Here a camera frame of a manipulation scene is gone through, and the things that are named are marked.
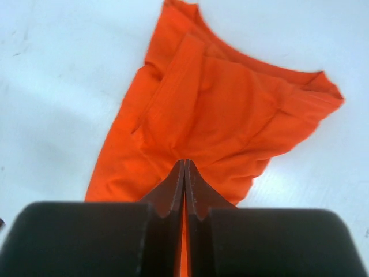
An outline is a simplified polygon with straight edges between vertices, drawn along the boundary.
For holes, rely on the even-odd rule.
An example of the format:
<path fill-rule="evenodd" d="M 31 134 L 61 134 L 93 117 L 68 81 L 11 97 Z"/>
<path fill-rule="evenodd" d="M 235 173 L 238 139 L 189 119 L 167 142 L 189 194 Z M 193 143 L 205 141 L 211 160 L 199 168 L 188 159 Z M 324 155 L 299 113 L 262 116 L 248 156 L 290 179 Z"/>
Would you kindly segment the orange t shirt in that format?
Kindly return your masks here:
<path fill-rule="evenodd" d="M 218 38 L 199 6 L 165 1 L 100 151 L 86 201 L 137 201 L 192 160 L 237 204 L 271 158 L 289 152 L 344 103 L 324 72 L 273 66 Z"/>

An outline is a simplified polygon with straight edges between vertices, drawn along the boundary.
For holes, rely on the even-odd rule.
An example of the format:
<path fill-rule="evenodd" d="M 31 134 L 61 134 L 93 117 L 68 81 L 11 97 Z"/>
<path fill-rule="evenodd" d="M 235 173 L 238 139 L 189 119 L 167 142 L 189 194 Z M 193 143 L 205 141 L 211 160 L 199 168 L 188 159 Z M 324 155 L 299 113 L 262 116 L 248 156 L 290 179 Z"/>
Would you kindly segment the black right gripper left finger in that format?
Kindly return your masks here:
<path fill-rule="evenodd" d="M 179 276 L 182 250 L 185 162 L 175 163 L 169 175 L 140 202 L 149 207 L 141 276 Z"/>

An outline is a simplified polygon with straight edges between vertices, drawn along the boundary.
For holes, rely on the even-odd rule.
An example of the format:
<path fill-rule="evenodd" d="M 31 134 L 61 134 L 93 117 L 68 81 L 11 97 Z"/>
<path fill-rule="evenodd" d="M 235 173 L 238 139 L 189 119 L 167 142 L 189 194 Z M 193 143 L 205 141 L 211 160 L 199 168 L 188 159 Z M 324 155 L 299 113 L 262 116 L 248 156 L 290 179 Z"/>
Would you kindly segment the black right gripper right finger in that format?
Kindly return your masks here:
<path fill-rule="evenodd" d="M 185 161 L 184 184 L 188 276 L 216 276 L 210 212 L 236 207 L 203 179 L 192 160 Z"/>

